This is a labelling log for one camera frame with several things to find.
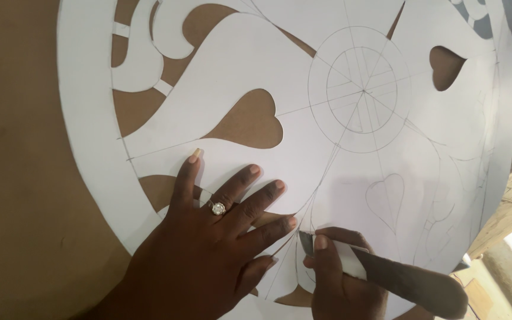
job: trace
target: tiled floor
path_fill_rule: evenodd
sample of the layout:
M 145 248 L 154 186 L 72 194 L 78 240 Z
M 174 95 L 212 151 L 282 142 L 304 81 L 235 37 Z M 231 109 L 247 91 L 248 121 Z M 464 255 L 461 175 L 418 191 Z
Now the tiled floor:
M 511 305 L 481 260 L 473 260 L 471 268 L 452 277 L 460 281 L 469 297 L 464 320 L 512 320 Z

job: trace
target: hand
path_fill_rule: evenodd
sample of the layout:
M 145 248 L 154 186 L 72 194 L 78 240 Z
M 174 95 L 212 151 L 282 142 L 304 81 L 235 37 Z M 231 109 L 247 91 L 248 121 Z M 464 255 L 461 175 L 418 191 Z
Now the hand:
M 385 316 L 388 292 L 369 282 L 343 273 L 341 259 L 332 240 L 373 248 L 356 231 L 325 228 L 315 231 L 314 256 L 306 256 L 303 264 L 315 270 L 316 287 L 311 311 L 314 320 L 363 319 L 382 320 Z
M 293 216 L 248 233 L 251 223 L 285 190 L 276 180 L 234 208 L 233 201 L 260 176 L 251 164 L 230 178 L 212 202 L 228 210 L 214 215 L 193 207 L 198 151 L 181 166 L 169 211 L 135 252 L 122 282 L 83 319 L 217 319 L 258 285 L 273 266 L 254 258 L 292 231 Z

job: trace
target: knife handle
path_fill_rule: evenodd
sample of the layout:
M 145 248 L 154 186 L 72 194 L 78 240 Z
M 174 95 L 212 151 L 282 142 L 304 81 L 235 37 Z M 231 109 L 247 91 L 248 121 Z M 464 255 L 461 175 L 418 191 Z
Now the knife handle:
M 366 270 L 366 278 L 395 295 L 414 302 L 435 316 L 463 319 L 468 296 L 458 281 L 442 273 L 401 264 L 352 249 Z

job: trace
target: ring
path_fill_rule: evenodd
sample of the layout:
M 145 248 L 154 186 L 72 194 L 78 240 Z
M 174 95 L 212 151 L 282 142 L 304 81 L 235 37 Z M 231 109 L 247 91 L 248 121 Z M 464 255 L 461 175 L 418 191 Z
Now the ring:
M 222 204 L 220 202 L 214 203 L 211 200 L 208 200 L 207 206 L 209 206 L 209 208 L 213 211 L 213 214 L 216 216 L 219 216 L 226 212 L 226 209 L 224 208 L 224 204 Z

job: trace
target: circle drawing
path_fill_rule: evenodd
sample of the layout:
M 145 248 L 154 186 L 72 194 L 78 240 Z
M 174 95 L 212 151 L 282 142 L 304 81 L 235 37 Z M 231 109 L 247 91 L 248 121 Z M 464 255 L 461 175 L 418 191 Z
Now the circle drawing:
M 344 150 L 368 153 L 388 145 L 408 116 L 409 72 L 394 43 L 367 27 L 326 39 L 309 71 L 313 116 Z

